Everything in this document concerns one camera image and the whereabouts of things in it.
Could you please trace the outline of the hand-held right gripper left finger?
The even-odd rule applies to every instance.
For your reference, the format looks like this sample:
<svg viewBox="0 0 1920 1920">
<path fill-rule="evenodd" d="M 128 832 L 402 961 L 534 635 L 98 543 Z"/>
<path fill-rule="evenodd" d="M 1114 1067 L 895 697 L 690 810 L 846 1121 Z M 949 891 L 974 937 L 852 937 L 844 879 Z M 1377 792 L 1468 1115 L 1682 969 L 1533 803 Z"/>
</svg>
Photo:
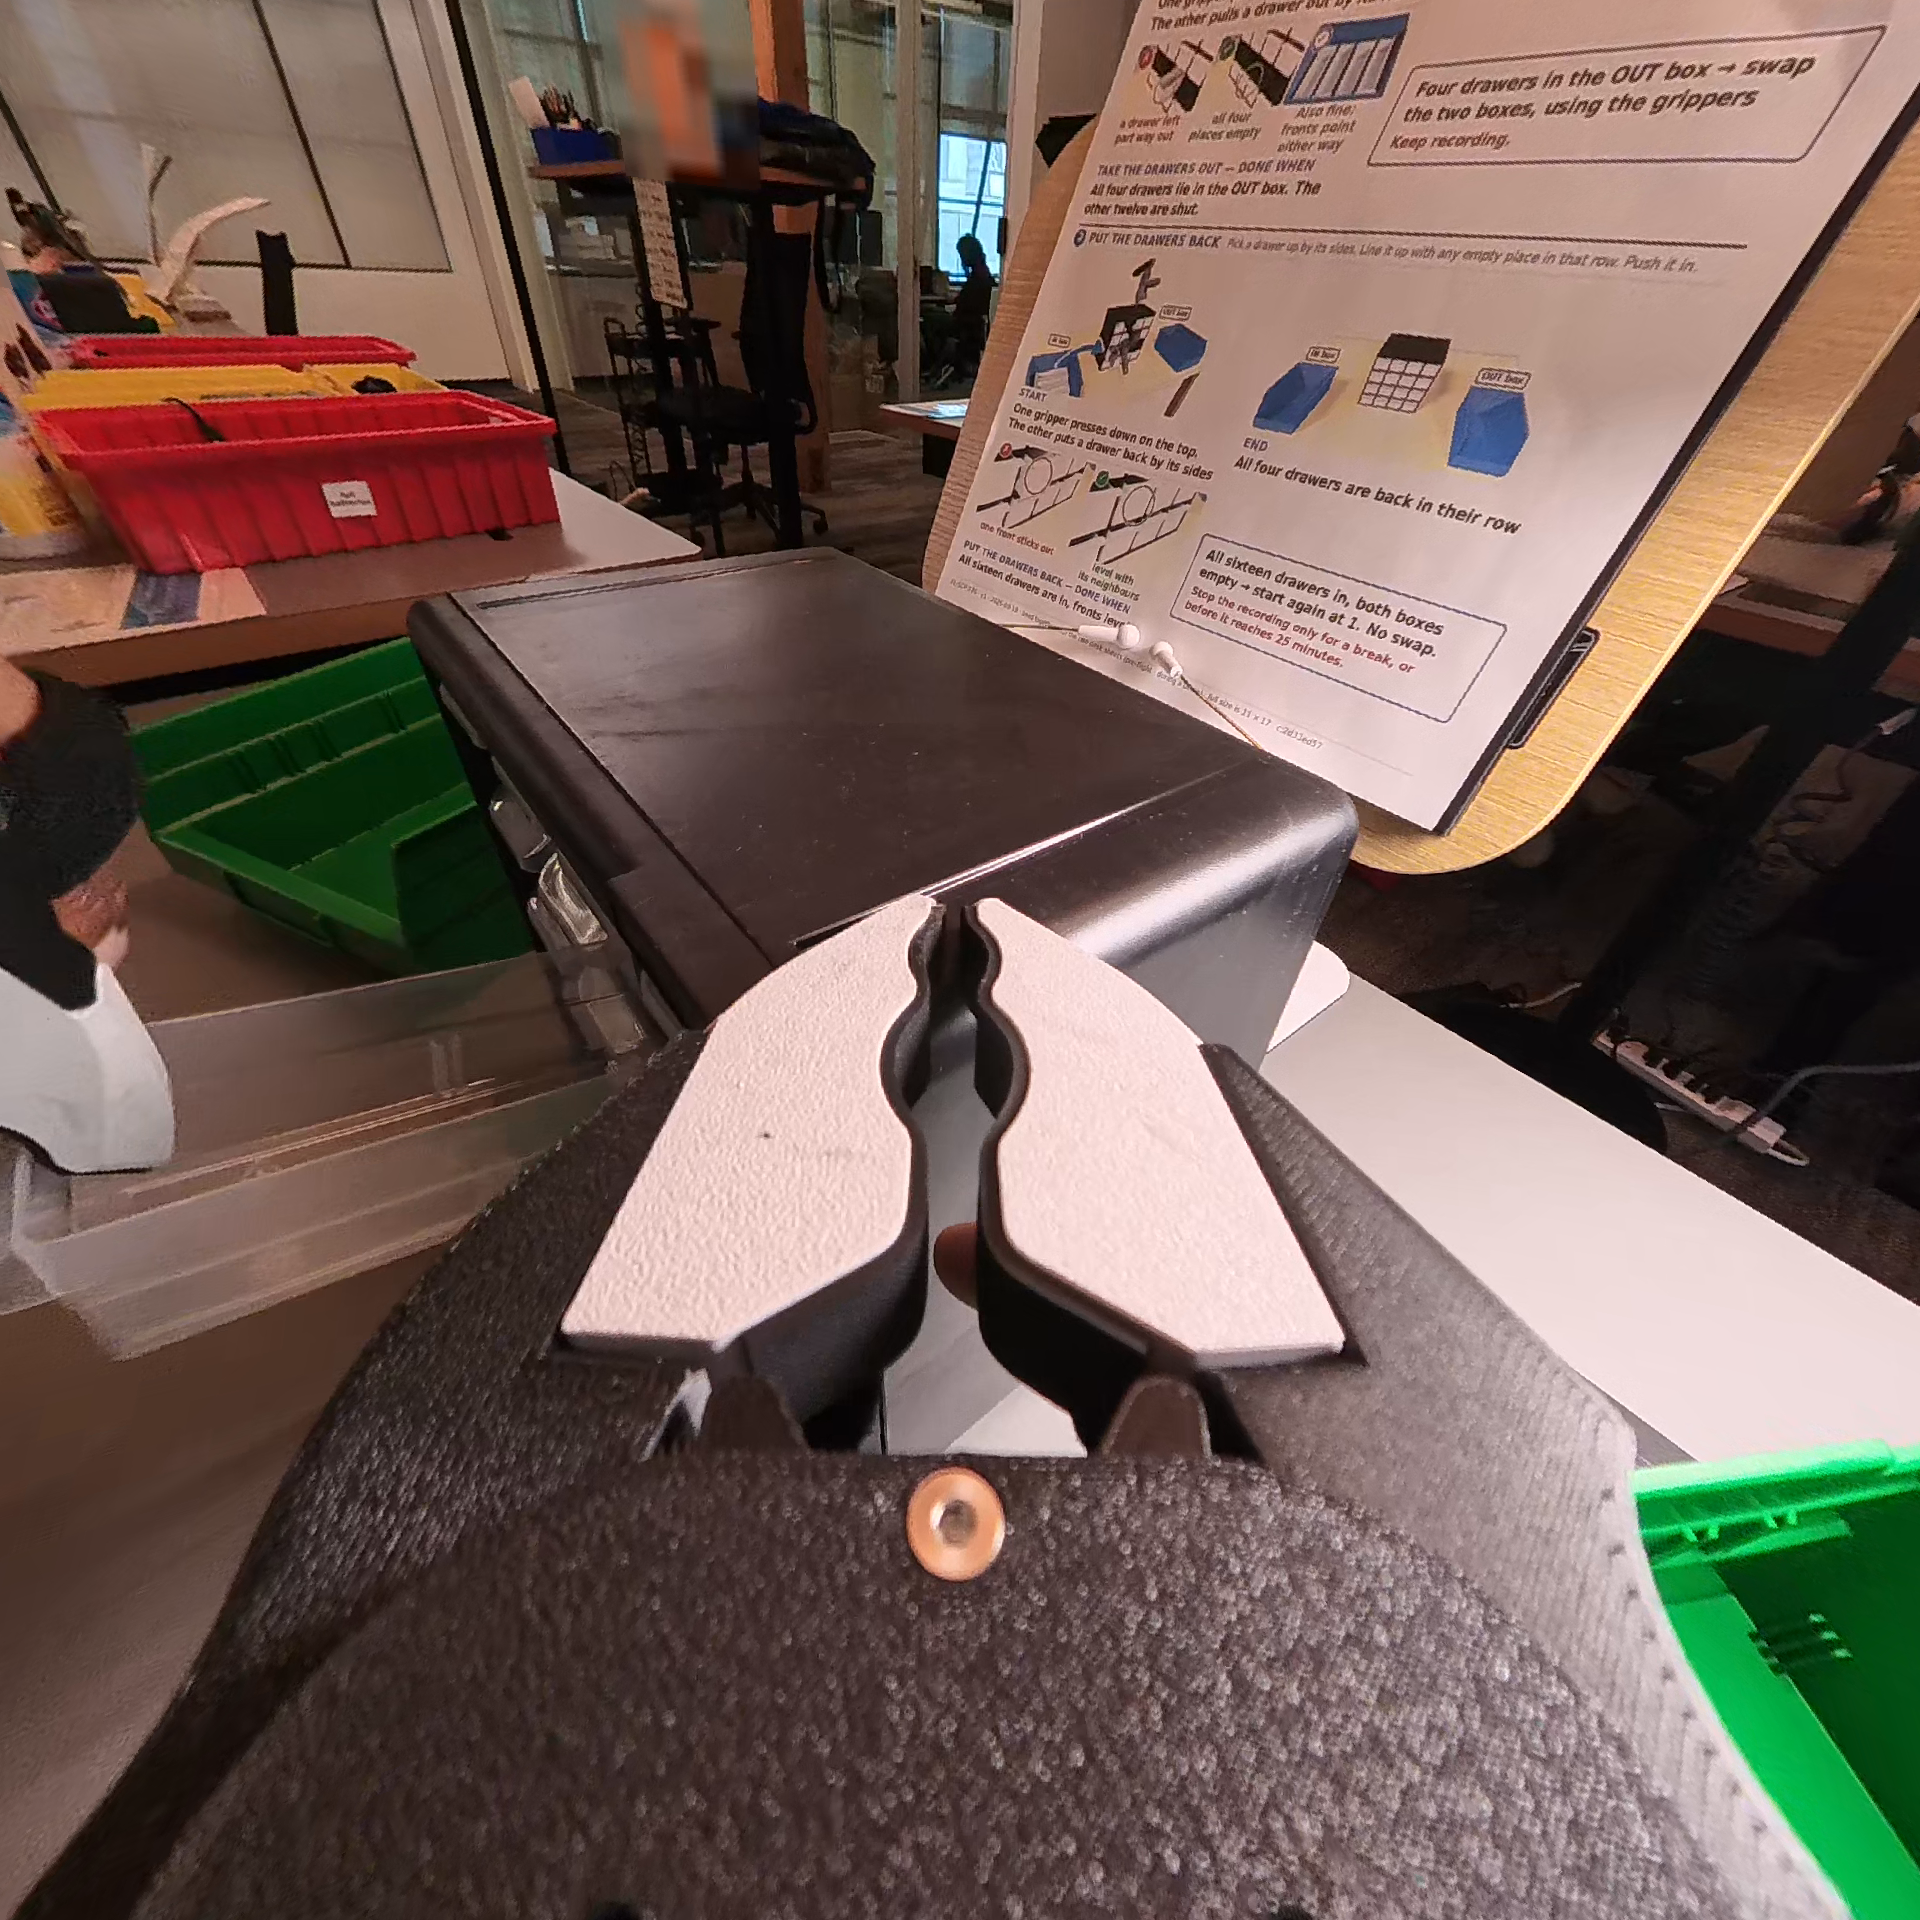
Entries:
<svg viewBox="0 0 1920 1920">
<path fill-rule="evenodd" d="M 943 908 L 903 896 L 703 1031 L 560 1316 L 560 1351 L 758 1379 L 791 1411 L 876 1401 L 920 1328 L 926 1082 Z"/>
</svg>

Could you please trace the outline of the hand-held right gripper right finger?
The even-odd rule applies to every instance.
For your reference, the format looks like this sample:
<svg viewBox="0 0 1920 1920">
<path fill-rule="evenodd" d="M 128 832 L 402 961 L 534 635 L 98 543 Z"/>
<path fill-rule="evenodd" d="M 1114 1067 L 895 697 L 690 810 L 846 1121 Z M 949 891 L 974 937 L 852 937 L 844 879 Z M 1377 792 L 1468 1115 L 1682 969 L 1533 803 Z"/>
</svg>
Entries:
<svg viewBox="0 0 1920 1920">
<path fill-rule="evenodd" d="M 1045 1306 L 1127 1355 L 1237 1374 L 1342 1354 L 1343 1327 L 1208 1055 L 1151 992 L 1005 900 L 981 950 L 976 1303 Z"/>
</svg>

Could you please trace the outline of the green plastic bin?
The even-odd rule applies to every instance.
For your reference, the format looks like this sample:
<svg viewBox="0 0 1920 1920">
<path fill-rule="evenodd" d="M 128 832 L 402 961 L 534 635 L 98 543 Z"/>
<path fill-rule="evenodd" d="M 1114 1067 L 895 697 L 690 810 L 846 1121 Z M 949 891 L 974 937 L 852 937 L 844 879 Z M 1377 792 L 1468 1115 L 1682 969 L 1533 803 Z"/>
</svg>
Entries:
<svg viewBox="0 0 1920 1920">
<path fill-rule="evenodd" d="M 1670 1627 L 1857 1918 L 1917 1916 L 1917 1450 L 1633 1474 Z"/>
<path fill-rule="evenodd" d="M 383 977 L 530 954 L 416 650 L 396 638 L 132 731 L 166 864 Z"/>
</svg>

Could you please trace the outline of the clear plastic drawer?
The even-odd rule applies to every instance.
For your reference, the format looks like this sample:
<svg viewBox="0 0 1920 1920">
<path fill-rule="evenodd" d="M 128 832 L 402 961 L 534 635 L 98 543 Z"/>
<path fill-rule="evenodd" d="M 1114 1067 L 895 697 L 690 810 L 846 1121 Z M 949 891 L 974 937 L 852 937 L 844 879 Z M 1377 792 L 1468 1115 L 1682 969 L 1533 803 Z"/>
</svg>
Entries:
<svg viewBox="0 0 1920 1920">
<path fill-rule="evenodd" d="M 442 1246 L 645 1059 L 592 1051 L 538 954 L 143 1027 L 164 1167 L 5 1134 L 5 1312 L 57 1303 L 114 1358 Z"/>
</svg>

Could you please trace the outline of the black drawer cabinet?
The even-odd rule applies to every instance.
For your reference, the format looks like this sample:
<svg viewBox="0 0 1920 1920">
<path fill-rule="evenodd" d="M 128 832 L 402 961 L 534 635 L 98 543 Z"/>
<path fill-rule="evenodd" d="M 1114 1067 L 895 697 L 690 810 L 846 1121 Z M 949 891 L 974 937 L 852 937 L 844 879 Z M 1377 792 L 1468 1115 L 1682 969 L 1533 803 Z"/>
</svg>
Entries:
<svg viewBox="0 0 1920 1920">
<path fill-rule="evenodd" d="M 661 1038 L 901 896 L 996 896 L 1254 1066 L 1354 839 L 1233 731 L 831 548 L 624 567 L 407 619 L 534 929 Z"/>
</svg>

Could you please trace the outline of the pale desk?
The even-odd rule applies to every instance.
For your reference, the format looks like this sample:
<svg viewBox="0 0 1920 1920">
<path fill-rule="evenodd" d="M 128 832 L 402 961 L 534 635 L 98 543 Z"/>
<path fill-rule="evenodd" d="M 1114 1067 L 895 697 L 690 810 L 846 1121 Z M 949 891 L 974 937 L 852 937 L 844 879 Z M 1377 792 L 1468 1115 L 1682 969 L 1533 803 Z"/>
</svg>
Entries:
<svg viewBox="0 0 1920 1920">
<path fill-rule="evenodd" d="M 1584 1379 L 1653 1459 L 1916 1444 L 1895 1287 L 1354 978 L 1264 1078 Z M 10 1914 L 136 1752 L 320 1409 L 423 1263 L 129 1360 L 5 1316 Z"/>
</svg>

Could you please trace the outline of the paper with blue tape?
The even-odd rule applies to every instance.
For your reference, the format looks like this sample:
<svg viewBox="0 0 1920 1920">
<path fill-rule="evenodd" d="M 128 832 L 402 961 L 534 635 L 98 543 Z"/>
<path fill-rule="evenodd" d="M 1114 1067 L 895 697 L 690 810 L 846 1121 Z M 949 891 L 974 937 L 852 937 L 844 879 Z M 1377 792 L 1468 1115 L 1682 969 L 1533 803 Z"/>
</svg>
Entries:
<svg viewBox="0 0 1920 1920">
<path fill-rule="evenodd" d="M 149 575 L 126 562 L 1 567 L 1 654 L 22 658 L 263 618 L 242 569 Z"/>
</svg>

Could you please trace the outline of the red ribbed labelled tray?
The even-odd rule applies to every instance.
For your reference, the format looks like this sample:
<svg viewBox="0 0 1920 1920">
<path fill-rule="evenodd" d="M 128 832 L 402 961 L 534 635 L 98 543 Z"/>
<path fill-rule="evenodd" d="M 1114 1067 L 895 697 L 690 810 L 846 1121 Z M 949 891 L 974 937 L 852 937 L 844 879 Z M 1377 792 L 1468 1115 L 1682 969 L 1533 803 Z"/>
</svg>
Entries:
<svg viewBox="0 0 1920 1920">
<path fill-rule="evenodd" d="M 463 392 L 55 407 L 34 434 L 158 576 L 560 520 L 553 424 Z"/>
</svg>

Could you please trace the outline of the red plastic tray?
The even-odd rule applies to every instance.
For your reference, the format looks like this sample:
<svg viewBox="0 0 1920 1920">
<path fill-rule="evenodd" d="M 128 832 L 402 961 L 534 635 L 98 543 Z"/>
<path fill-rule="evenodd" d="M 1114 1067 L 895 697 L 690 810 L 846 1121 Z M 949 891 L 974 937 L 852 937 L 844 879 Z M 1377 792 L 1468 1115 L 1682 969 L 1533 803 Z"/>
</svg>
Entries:
<svg viewBox="0 0 1920 1920">
<path fill-rule="evenodd" d="M 72 369 L 408 369 L 416 352 L 368 335 L 74 335 L 65 343 Z"/>
</svg>

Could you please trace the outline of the black floor lamp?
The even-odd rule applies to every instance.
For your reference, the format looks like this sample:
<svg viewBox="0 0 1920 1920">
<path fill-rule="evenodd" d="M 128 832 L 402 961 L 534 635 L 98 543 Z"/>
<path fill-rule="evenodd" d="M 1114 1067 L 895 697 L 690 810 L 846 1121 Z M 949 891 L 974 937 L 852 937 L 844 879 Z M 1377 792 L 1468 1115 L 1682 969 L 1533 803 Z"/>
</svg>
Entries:
<svg viewBox="0 0 1920 1920">
<path fill-rule="evenodd" d="M 512 294 L 514 366 L 519 374 L 525 374 L 533 380 L 530 393 L 538 396 L 541 412 L 556 425 L 556 463 L 566 473 L 569 451 L 560 425 L 560 403 L 544 360 L 544 336 L 538 330 L 537 304 L 533 299 L 533 288 L 521 260 L 514 201 L 510 198 L 506 179 L 501 169 L 501 161 L 494 144 L 488 107 L 490 92 L 487 90 L 487 81 L 495 78 L 495 68 L 482 62 L 474 52 L 469 4 L 446 2 L 446 15 L 452 52 L 461 71 L 461 86 L 472 128 L 472 146 L 477 154 L 477 169 L 487 186 L 487 206 L 490 216 L 490 238 L 487 246 L 490 247 L 490 256 L 495 256 L 495 266 L 505 276 L 502 281 L 506 290 Z"/>
</svg>

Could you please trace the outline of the black office chair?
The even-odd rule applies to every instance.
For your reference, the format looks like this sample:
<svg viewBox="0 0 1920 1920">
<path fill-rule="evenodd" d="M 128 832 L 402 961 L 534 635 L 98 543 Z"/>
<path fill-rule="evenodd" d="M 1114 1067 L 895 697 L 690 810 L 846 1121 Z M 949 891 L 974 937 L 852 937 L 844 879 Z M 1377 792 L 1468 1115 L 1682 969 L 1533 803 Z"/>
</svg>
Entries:
<svg viewBox="0 0 1920 1920">
<path fill-rule="evenodd" d="M 814 246 L 797 232 L 752 222 L 738 288 L 738 377 L 714 360 L 717 321 L 640 298 L 629 324 L 607 321 L 604 343 L 614 415 L 645 505 L 681 520 L 726 554 L 726 518 L 756 520 L 777 546 L 801 543 L 828 514 L 800 489 L 800 443 L 820 425 L 806 364 Z"/>
</svg>

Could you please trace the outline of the printed instruction sheet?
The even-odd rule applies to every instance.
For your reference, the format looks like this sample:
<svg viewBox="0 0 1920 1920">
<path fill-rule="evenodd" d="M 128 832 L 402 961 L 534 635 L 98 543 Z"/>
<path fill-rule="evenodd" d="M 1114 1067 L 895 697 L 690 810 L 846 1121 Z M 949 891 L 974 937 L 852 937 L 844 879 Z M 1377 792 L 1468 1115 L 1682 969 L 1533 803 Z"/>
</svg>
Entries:
<svg viewBox="0 0 1920 1920">
<path fill-rule="evenodd" d="M 1140 4 L 937 594 L 1450 828 L 1916 64 L 1916 4 Z"/>
</svg>

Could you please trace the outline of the dark blue backpack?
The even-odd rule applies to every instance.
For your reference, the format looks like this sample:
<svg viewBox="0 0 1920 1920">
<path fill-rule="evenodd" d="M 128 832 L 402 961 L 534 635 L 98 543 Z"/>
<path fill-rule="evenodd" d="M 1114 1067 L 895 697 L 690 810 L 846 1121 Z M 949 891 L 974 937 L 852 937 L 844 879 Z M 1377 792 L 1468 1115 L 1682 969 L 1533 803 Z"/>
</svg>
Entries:
<svg viewBox="0 0 1920 1920">
<path fill-rule="evenodd" d="M 777 172 L 829 186 L 847 201 L 868 201 L 876 161 L 840 123 L 791 103 L 758 96 L 758 159 Z"/>
</svg>

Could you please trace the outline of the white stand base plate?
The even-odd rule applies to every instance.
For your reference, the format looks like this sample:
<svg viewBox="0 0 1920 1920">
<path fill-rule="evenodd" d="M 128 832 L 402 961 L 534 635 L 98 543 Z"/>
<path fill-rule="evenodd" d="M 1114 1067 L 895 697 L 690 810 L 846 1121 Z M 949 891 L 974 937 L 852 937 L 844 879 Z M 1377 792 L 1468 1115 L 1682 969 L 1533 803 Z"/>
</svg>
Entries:
<svg viewBox="0 0 1920 1920">
<path fill-rule="evenodd" d="M 1351 984 L 1352 975 L 1348 968 L 1326 944 L 1314 942 L 1293 978 L 1279 1019 L 1265 1042 L 1265 1051 L 1278 1050 L 1310 1022 L 1337 1007 Z"/>
</svg>

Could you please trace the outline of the black board bracket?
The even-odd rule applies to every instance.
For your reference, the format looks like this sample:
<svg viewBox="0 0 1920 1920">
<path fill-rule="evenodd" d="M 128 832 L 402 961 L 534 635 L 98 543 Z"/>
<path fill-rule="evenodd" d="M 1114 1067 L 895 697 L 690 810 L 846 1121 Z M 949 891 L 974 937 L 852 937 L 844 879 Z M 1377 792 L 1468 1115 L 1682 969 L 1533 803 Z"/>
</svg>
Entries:
<svg viewBox="0 0 1920 1920">
<path fill-rule="evenodd" d="M 1585 662 L 1597 640 L 1599 633 L 1594 632 L 1594 627 L 1582 627 L 1570 640 L 1565 640 L 1557 650 L 1557 654 L 1543 668 L 1538 686 L 1514 711 L 1513 724 L 1503 737 L 1503 752 L 1520 752 L 1526 748 L 1544 714 L 1559 700 L 1559 696 L 1564 694 L 1577 668 Z"/>
</svg>

